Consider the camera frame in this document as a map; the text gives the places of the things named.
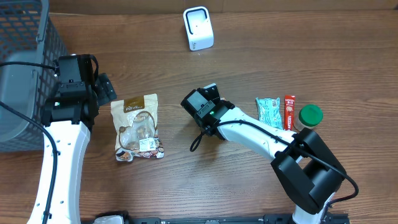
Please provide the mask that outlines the beige snack bag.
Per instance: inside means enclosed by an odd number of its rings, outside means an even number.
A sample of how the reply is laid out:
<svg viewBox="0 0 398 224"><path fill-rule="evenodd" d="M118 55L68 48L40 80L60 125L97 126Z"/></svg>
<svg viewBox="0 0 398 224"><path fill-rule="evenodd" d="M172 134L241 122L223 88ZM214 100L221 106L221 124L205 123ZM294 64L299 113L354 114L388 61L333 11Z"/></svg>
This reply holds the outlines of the beige snack bag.
<svg viewBox="0 0 398 224"><path fill-rule="evenodd" d="M134 158L161 159L164 146L158 132L157 94L113 101L111 114L116 130L116 160L132 162Z"/></svg>

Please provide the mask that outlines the red snack bar packet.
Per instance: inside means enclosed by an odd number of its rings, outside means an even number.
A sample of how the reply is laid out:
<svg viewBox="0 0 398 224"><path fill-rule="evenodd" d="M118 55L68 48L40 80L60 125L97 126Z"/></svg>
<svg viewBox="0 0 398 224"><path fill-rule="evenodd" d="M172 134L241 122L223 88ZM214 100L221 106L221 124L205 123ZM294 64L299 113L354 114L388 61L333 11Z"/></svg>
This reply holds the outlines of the red snack bar packet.
<svg viewBox="0 0 398 224"><path fill-rule="evenodd" d="M291 131L294 122L295 96L285 95L284 99L284 129Z"/></svg>

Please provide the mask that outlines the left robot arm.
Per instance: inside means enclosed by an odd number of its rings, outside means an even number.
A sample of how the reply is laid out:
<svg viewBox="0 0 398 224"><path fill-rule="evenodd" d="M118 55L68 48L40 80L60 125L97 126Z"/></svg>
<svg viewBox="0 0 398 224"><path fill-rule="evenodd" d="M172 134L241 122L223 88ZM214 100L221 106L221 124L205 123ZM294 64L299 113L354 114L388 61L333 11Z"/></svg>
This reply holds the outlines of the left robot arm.
<svg viewBox="0 0 398 224"><path fill-rule="evenodd" d="M56 60L59 81L40 110L44 157L29 223L80 223L81 172L99 108L116 98L94 55Z"/></svg>

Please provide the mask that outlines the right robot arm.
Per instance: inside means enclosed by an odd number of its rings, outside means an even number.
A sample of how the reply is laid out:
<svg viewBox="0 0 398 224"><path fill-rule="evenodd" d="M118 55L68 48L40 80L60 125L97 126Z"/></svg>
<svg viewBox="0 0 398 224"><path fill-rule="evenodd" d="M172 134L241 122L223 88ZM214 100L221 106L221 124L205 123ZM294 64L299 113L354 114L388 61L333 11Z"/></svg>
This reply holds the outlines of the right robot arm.
<svg viewBox="0 0 398 224"><path fill-rule="evenodd" d="M348 223L347 215L328 211L346 171L321 137L311 129L299 133L266 125L223 100L215 85L192 90L181 106L201 135L236 142L270 160L286 194L295 204L292 216L270 215L277 223Z"/></svg>

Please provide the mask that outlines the teal wet wipes pack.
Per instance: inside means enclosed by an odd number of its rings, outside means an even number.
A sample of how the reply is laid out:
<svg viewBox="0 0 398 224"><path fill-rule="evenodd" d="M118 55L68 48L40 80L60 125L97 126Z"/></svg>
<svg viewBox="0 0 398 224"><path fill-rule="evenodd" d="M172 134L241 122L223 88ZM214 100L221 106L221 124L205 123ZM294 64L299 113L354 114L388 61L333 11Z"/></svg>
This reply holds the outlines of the teal wet wipes pack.
<svg viewBox="0 0 398 224"><path fill-rule="evenodd" d="M280 98L256 98L258 120L273 128L282 129Z"/></svg>

